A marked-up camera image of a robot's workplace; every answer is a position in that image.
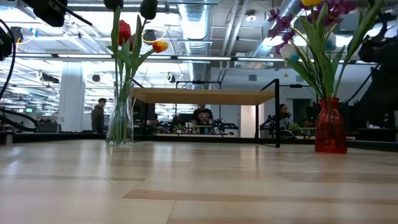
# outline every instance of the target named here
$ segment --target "red glass vase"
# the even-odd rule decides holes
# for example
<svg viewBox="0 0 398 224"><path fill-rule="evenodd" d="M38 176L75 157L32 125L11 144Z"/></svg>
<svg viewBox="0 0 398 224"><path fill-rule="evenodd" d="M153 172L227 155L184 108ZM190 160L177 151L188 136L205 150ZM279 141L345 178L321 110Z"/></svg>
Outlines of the red glass vase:
<svg viewBox="0 0 398 224"><path fill-rule="evenodd" d="M346 132L339 114L339 98L321 99L322 110L317 118L315 152L347 153Z"/></svg>

